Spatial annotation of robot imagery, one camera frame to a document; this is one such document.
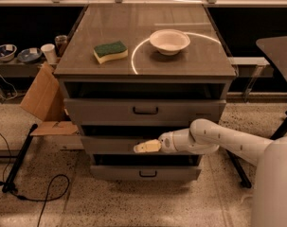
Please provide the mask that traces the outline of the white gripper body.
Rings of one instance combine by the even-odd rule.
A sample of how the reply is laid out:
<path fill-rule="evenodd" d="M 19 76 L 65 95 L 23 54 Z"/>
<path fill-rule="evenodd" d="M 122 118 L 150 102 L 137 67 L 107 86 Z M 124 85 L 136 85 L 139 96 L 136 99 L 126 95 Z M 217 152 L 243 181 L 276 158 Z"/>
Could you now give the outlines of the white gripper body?
<path fill-rule="evenodd" d="M 169 131 L 161 134 L 158 138 L 161 151 L 167 153 L 186 151 L 189 146 L 189 129 Z"/>

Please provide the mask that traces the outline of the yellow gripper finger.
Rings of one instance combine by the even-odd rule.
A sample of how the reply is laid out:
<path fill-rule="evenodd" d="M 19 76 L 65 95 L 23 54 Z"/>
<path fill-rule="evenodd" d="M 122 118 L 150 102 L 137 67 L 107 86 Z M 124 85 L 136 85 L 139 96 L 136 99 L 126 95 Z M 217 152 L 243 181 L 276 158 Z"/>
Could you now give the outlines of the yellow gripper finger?
<path fill-rule="evenodd" d="M 157 152 L 161 149 L 161 143 L 159 140 L 149 140 L 134 146 L 135 153 L 148 153 Z"/>

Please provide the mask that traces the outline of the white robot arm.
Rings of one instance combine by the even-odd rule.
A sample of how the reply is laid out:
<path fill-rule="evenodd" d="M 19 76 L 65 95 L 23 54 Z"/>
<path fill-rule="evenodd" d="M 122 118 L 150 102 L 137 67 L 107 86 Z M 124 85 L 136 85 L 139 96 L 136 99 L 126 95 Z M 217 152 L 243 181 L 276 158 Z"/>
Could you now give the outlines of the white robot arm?
<path fill-rule="evenodd" d="M 271 140 L 200 118 L 187 129 L 134 146 L 134 152 L 207 154 L 218 148 L 257 167 L 251 227 L 287 227 L 287 136 Z"/>

